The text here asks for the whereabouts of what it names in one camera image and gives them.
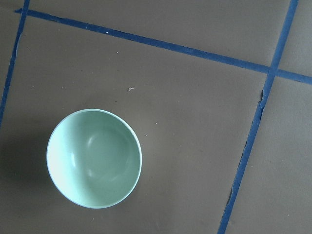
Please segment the green bowl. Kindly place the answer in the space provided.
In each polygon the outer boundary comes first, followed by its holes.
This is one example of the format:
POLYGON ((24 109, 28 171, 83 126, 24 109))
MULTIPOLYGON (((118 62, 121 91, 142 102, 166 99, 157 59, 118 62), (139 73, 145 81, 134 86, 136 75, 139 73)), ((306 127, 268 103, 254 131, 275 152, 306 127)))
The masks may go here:
POLYGON ((142 168, 140 142, 122 118, 84 109, 65 117, 50 135, 46 150, 52 182, 69 201, 102 209, 123 201, 142 168))

